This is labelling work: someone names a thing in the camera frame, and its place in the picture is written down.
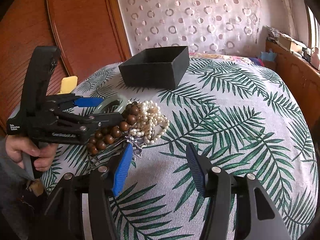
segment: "open black box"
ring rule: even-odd
[[[119,65],[128,87],[174,90],[189,67],[188,46],[145,49]]]

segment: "table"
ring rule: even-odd
[[[190,67],[174,91],[128,88],[108,65],[82,82],[76,95],[153,100],[171,125],[143,157],[132,161],[124,191],[111,199],[121,239],[199,239],[208,200],[199,195],[185,157],[193,142],[200,154],[228,173],[252,172],[276,204],[292,239],[314,217],[318,171],[311,136],[287,86],[272,70],[246,58],[192,54]],[[72,109],[88,114],[93,108]],[[101,158],[108,160],[107,149]],[[90,166],[84,146],[60,145],[52,167],[42,176],[51,192],[66,172],[85,174]],[[234,235],[232,198],[228,239]]]

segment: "human hand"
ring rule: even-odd
[[[37,171],[47,171],[50,168],[57,148],[58,144],[51,143],[39,149],[28,137],[19,135],[8,135],[5,142],[7,155],[23,169],[22,152],[34,157],[39,157],[34,161],[34,166]]]

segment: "pearl necklace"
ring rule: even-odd
[[[144,136],[144,142],[146,144],[154,144],[166,133],[170,121],[166,116],[161,114],[160,106],[152,100],[138,102],[138,107],[140,108],[140,112],[137,116],[137,122],[131,127],[129,133],[133,136]],[[164,128],[158,135],[155,135],[154,128],[157,125],[163,126]]]

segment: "metal screw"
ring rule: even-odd
[[[99,168],[98,168],[98,171],[99,172],[106,172],[108,170],[108,167],[106,167],[106,166],[100,166]]]
[[[248,173],[247,174],[247,178],[251,179],[251,180],[254,180],[256,178],[256,176],[254,174],[252,174],[252,173]]]
[[[72,178],[72,173],[66,173],[63,175],[63,178],[68,180],[68,179],[71,179]]]
[[[220,173],[221,169],[219,167],[212,167],[211,169],[214,173]]]

